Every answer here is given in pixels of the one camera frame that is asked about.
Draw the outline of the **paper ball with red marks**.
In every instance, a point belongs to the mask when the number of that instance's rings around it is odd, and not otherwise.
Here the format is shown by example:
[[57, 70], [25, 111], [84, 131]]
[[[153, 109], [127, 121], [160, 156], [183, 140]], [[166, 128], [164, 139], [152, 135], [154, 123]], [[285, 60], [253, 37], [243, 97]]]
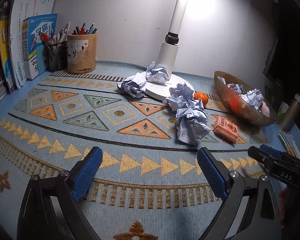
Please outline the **paper ball with red marks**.
[[237, 95], [244, 94], [243, 86], [239, 84], [229, 83], [227, 87]]

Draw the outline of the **metal thermos bottle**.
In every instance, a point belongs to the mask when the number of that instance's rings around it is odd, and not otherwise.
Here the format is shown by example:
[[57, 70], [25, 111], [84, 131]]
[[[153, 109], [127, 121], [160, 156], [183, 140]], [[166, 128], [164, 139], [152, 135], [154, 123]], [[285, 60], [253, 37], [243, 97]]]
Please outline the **metal thermos bottle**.
[[288, 106], [285, 102], [282, 102], [279, 111], [279, 127], [283, 131], [289, 131], [294, 124], [294, 119], [300, 112], [300, 95], [295, 94], [294, 99]]

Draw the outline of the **three-face dango plush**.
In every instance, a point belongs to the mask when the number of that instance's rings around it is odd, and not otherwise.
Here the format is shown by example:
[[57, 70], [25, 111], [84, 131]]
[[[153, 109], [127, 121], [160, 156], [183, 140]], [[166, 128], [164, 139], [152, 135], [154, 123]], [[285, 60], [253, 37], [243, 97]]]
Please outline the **three-face dango plush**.
[[269, 107], [267, 106], [266, 102], [263, 101], [261, 104], [260, 104], [260, 107], [259, 107], [259, 110], [261, 111], [261, 113], [263, 115], [265, 115], [266, 117], [270, 117], [270, 109]]

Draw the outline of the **large crumpled paper ball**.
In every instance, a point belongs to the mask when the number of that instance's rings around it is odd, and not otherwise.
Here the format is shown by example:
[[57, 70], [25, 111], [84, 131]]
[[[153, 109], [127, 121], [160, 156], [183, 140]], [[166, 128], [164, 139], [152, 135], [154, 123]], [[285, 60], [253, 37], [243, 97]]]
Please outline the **large crumpled paper ball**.
[[198, 146], [200, 141], [210, 133], [207, 114], [201, 103], [177, 110], [177, 139], [185, 144]]

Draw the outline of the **golden ribbed glass bowl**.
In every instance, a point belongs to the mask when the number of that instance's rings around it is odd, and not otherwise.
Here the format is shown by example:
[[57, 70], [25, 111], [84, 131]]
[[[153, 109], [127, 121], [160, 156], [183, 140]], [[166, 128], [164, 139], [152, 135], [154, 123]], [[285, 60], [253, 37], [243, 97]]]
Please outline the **golden ribbed glass bowl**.
[[243, 90], [249, 91], [252, 88], [241, 79], [222, 71], [214, 73], [215, 90], [222, 102], [228, 110], [232, 111], [236, 118], [244, 120], [256, 127], [272, 125], [277, 122], [277, 114], [267, 100], [266, 105], [269, 107], [270, 116], [267, 117], [260, 111], [254, 109], [253, 106], [245, 102], [239, 95], [230, 90], [227, 84], [234, 83], [243, 86]]

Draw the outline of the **patterned blue woven table mat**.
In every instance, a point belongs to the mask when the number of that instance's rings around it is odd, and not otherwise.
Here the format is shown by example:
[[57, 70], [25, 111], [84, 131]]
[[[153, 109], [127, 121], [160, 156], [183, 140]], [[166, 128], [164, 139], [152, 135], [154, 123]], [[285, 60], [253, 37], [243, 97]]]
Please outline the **patterned blue woven table mat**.
[[140, 71], [100, 61], [90, 74], [44, 73], [0, 101], [0, 225], [12, 239], [30, 177], [55, 177], [95, 146], [103, 161], [78, 204], [101, 239], [202, 235], [221, 200], [170, 107], [117, 91]]

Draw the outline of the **orange mandarin by lamp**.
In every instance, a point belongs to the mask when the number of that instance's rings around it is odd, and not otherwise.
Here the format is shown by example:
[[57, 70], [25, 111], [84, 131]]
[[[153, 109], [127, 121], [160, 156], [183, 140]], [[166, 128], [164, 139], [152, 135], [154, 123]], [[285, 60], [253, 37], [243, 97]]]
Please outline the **orange mandarin by lamp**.
[[207, 95], [203, 92], [196, 92], [194, 94], [194, 100], [199, 100], [201, 99], [202, 100], [202, 103], [203, 103], [203, 106], [205, 107], [209, 101], [209, 98], [207, 97]]

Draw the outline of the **crumpled paper ball centre back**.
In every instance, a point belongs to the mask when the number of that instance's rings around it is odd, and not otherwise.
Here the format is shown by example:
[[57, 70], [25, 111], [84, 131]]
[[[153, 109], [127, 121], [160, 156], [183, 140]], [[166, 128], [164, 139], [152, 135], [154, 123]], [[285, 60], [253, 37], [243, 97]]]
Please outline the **crumpled paper ball centre back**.
[[194, 99], [194, 90], [186, 83], [178, 83], [176, 87], [171, 87], [169, 91], [170, 96], [166, 97], [163, 103], [169, 105], [172, 111], [193, 107], [204, 110], [202, 99]]

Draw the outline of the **crumpled paper ball near lamp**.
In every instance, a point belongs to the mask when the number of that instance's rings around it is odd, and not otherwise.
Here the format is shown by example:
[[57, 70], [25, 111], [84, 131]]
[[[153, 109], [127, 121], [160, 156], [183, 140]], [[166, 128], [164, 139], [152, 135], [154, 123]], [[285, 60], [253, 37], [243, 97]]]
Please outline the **crumpled paper ball near lamp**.
[[133, 98], [141, 98], [145, 96], [146, 83], [145, 72], [136, 73], [118, 82], [117, 88], [120, 93], [127, 93]]

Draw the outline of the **crumpled paper ball on lamp base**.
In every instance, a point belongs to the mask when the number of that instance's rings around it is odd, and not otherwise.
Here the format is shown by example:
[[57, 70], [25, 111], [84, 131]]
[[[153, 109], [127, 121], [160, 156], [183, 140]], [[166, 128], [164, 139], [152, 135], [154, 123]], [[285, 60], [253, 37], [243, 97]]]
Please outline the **crumpled paper ball on lamp base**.
[[154, 61], [150, 63], [146, 70], [146, 80], [152, 83], [164, 84], [170, 80], [166, 65], [155, 64]]

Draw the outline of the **white desk lamp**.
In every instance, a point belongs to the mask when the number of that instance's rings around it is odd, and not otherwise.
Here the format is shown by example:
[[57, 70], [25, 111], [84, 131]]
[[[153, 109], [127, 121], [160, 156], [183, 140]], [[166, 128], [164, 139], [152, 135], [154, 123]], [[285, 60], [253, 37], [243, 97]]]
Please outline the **white desk lamp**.
[[183, 78], [173, 74], [173, 67], [175, 64], [175, 59], [177, 57], [177, 52], [179, 49], [179, 32], [183, 17], [185, 14], [186, 6], [188, 0], [177, 0], [175, 3], [171, 23], [169, 30], [166, 34], [165, 40], [161, 44], [158, 64], [163, 64], [166, 66], [167, 72], [170, 76], [170, 80], [164, 84], [148, 82], [146, 84], [145, 93], [157, 100], [164, 100], [166, 97], [170, 96], [170, 88], [175, 87], [179, 83], [187, 83]]

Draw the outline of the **black mesh pen holder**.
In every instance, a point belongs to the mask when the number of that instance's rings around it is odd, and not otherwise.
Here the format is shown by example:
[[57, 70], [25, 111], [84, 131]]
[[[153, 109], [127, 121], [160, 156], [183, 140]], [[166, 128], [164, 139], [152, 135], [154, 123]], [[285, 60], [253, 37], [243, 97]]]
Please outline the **black mesh pen holder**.
[[48, 71], [56, 72], [59, 70], [64, 70], [68, 67], [66, 41], [56, 44], [46, 44], [45, 54]]

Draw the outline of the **bamboo pen holder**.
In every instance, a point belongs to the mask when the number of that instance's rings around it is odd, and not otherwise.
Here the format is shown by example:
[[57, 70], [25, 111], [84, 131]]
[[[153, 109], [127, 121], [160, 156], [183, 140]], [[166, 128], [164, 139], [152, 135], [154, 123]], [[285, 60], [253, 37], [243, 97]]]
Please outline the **bamboo pen holder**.
[[86, 74], [96, 67], [97, 33], [68, 35], [67, 63], [71, 74]]

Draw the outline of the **blue cover book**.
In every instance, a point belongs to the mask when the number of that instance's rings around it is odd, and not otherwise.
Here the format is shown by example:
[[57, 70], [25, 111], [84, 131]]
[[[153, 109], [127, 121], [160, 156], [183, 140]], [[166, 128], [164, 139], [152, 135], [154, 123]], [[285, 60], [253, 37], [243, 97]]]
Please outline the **blue cover book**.
[[27, 80], [46, 71], [45, 45], [55, 31], [58, 14], [31, 16], [23, 20], [22, 50]]

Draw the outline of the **yellow cover book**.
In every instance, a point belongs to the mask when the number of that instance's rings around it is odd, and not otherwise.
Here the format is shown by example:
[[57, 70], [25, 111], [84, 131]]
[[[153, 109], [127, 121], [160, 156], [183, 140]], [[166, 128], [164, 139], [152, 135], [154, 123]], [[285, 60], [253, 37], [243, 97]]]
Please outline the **yellow cover book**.
[[8, 93], [15, 89], [15, 81], [10, 61], [8, 19], [0, 20], [0, 58]]

